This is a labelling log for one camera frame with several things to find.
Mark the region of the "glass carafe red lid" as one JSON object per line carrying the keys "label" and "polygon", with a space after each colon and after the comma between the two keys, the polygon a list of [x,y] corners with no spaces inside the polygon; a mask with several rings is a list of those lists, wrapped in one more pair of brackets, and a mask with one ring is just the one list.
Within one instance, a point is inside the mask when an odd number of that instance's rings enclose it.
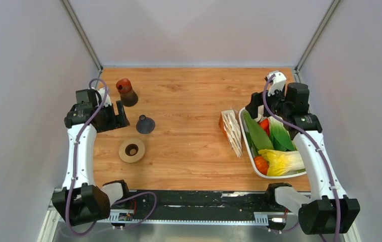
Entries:
{"label": "glass carafe red lid", "polygon": [[128,78],[123,78],[117,81],[116,88],[120,94],[120,99],[124,106],[132,107],[137,104],[139,98],[134,91],[132,84]]}

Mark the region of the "dark blue coffee dripper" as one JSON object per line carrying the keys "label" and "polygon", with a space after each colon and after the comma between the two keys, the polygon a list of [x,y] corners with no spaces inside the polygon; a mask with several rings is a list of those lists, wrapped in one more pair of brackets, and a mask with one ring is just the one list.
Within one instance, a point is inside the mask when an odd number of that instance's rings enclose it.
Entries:
{"label": "dark blue coffee dripper", "polygon": [[140,134],[150,134],[155,129],[155,126],[156,123],[152,118],[142,114],[139,116],[139,120],[137,121],[136,130]]}

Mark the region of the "wooden ring dripper holder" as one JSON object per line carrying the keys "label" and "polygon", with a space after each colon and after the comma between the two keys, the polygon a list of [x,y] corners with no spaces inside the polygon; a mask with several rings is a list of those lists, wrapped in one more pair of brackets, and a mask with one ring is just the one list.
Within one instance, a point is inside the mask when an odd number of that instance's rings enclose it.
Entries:
{"label": "wooden ring dripper holder", "polygon": [[127,139],[120,145],[119,157],[126,163],[136,163],[140,161],[146,153],[144,142],[137,138]]}

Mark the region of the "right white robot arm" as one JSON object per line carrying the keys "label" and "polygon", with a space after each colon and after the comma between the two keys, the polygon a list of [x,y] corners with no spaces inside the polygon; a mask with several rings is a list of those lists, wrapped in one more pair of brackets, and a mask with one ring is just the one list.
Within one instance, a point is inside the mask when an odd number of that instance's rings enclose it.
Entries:
{"label": "right white robot arm", "polygon": [[298,217],[305,234],[344,234],[360,212],[335,175],[326,149],[321,123],[309,111],[309,89],[290,83],[255,92],[239,112],[240,127],[255,172],[264,178],[305,173],[311,195],[300,194],[288,183],[273,183],[266,207],[285,207]]}

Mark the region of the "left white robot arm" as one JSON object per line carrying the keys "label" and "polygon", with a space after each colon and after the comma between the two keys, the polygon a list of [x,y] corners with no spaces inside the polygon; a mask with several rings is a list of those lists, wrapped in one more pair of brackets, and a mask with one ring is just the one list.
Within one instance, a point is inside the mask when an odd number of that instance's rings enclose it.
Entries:
{"label": "left white robot arm", "polygon": [[76,91],[76,101],[64,118],[69,139],[65,180],[61,191],[52,195],[53,206],[70,226],[107,219],[113,204],[125,209],[132,201],[125,181],[111,181],[99,188],[93,173],[97,134],[130,124],[123,106],[115,114],[106,88]]}

